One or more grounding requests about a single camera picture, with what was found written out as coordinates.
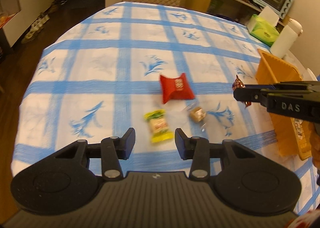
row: green tissue box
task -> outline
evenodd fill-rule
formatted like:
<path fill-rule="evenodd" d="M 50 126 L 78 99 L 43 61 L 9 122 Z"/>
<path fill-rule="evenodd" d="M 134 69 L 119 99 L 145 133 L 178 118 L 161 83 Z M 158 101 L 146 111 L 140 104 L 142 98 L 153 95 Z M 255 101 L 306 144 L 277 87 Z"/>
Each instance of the green tissue box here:
<path fill-rule="evenodd" d="M 258 15 L 253 15 L 247 25 L 250 35 L 267 44 L 269 47 L 279 37 L 279 32 L 275 27 Z"/>

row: candy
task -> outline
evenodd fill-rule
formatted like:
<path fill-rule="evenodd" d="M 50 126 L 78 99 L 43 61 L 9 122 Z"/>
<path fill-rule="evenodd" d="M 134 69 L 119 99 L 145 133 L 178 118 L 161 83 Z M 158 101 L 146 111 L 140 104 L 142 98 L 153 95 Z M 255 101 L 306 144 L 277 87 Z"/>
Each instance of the candy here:
<path fill-rule="evenodd" d="M 199 123 L 205 118 L 206 112 L 204 112 L 200 106 L 197 106 L 190 111 L 189 116 L 193 121 Z"/>
<path fill-rule="evenodd" d="M 291 220 L 284 228 L 319 227 L 320 210 L 308 211 L 304 215 Z"/>
<path fill-rule="evenodd" d="M 170 99 L 190 100 L 195 98 L 185 73 L 182 73 L 178 78 L 167 78 L 160 75 L 160 83 L 163 95 L 162 101 L 164 104 Z"/>
<path fill-rule="evenodd" d="M 173 138 L 173 132 L 169 130 L 164 115 L 164 109 L 155 110 L 144 115 L 144 118 L 149 122 L 149 127 L 152 132 L 152 143 Z"/>
<path fill-rule="evenodd" d="M 243 82 L 239 79 L 238 75 L 236 76 L 236 80 L 232 84 L 232 90 L 236 90 L 237 88 L 245 88 Z M 245 108 L 251 105 L 251 102 L 243 102 L 245 104 Z"/>

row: blue checkered tablecloth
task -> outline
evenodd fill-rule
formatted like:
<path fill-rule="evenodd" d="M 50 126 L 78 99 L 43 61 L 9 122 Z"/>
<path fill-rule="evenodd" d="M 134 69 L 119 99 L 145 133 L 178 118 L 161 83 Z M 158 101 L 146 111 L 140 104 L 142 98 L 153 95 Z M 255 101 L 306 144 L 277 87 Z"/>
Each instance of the blue checkered tablecloth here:
<path fill-rule="evenodd" d="M 295 211 L 319 204 L 316 169 L 311 159 L 279 155 L 266 109 L 245 109 L 233 98 L 236 74 L 254 84 L 260 61 L 257 48 L 268 50 L 247 29 L 211 15 L 183 8 L 123 2 L 90 16 L 43 51 L 20 106 L 12 161 L 19 171 L 78 139 L 100 142 L 136 131 L 126 171 L 176 171 L 187 175 L 191 161 L 180 159 L 173 140 L 152 144 L 143 115 L 164 108 L 170 128 L 211 143 L 233 139 L 294 171 L 302 194 Z M 193 123 L 185 107 L 193 101 L 162 104 L 159 74 L 185 72 L 197 102 L 207 111 L 206 130 Z M 101 174 L 101 162 L 90 170 Z M 211 174 L 221 171 L 211 160 Z"/>

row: metal bolt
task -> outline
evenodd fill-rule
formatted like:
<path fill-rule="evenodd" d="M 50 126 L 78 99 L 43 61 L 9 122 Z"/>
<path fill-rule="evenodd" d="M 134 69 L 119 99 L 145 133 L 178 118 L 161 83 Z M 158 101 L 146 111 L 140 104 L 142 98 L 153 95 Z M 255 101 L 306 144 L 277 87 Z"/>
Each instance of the metal bolt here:
<path fill-rule="evenodd" d="M 207 174 L 208 174 L 208 172 L 206 172 L 204 170 L 195 170 L 192 172 L 192 175 L 197 178 L 205 177 L 205 176 L 207 176 Z"/>
<path fill-rule="evenodd" d="M 104 175 L 109 178 L 115 178 L 120 176 L 120 171 L 118 170 L 108 170 L 104 172 Z"/>

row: paper towel roll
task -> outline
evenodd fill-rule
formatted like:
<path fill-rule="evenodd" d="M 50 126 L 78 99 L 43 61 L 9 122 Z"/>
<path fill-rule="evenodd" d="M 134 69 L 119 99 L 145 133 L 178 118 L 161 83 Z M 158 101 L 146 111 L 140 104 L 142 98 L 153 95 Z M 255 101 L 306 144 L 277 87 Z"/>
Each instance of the paper towel roll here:
<path fill-rule="evenodd" d="M 297 38 L 298 34 L 290 26 L 286 25 L 278 39 L 271 46 L 270 52 L 279 58 L 283 58 Z"/>

